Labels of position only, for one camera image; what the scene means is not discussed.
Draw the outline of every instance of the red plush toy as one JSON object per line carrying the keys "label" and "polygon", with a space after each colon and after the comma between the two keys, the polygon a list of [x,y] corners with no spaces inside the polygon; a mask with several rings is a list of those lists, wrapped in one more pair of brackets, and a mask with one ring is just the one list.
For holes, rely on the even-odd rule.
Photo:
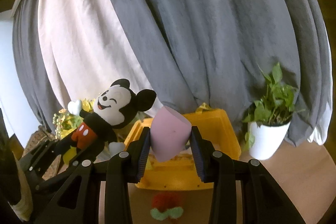
{"label": "red plush toy", "polygon": [[162,192],[152,200],[151,215],[154,219],[163,221],[168,218],[176,224],[183,214],[181,197],[176,192]]}

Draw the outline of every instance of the silver screw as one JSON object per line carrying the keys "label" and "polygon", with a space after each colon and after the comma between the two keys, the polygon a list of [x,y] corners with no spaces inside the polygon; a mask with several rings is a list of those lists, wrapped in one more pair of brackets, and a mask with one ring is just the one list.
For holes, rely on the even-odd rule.
{"label": "silver screw", "polygon": [[259,161],[259,160],[256,160],[256,159],[252,159],[252,160],[251,160],[251,164],[252,164],[253,166],[258,166],[258,165],[260,164],[260,161]]}
{"label": "silver screw", "polygon": [[84,167],[88,167],[90,164],[91,164],[91,160],[84,160],[84,161],[82,162],[82,165],[83,165]]}
{"label": "silver screw", "polygon": [[216,158],[220,158],[223,155],[223,153],[221,151],[215,151],[212,153],[212,155]]}
{"label": "silver screw", "polygon": [[127,151],[122,151],[119,153],[119,157],[120,158],[127,158],[129,155],[129,153]]}

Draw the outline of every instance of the potted plant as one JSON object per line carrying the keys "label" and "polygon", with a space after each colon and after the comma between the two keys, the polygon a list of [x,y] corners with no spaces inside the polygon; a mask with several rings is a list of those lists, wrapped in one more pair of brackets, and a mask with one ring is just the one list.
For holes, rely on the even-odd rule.
{"label": "potted plant", "polygon": [[297,89],[281,83],[280,63],[273,67],[269,75],[260,71],[266,80],[266,94],[254,101],[243,122],[248,123],[245,140],[250,155],[258,160],[266,160],[275,153],[288,131],[295,112],[294,92]]}

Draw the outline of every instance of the white pot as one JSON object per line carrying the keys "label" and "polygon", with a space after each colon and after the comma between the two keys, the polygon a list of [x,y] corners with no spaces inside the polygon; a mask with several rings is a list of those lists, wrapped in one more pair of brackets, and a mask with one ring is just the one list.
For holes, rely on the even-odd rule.
{"label": "white pot", "polygon": [[278,127],[258,127],[256,122],[249,122],[248,131],[255,137],[254,144],[249,149],[250,155],[257,160],[272,157],[282,143],[290,123]]}

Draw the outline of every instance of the mickey mouse plush toy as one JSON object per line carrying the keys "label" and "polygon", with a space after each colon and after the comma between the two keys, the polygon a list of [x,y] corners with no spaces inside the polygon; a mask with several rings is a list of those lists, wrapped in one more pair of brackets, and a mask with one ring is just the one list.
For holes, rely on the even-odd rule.
{"label": "mickey mouse plush toy", "polygon": [[108,90],[96,98],[92,113],[82,109],[82,101],[70,102],[68,111],[73,115],[80,115],[84,120],[72,133],[71,139],[68,138],[68,141],[58,144],[58,151],[64,151],[64,146],[69,148],[68,145],[71,145],[73,148],[76,147],[78,153],[97,139],[109,143],[111,156],[124,150],[124,143],[117,143],[113,129],[120,129],[129,124],[138,111],[149,110],[156,98],[153,90],[141,90],[135,94],[129,87],[130,82],[127,79],[115,81]]}

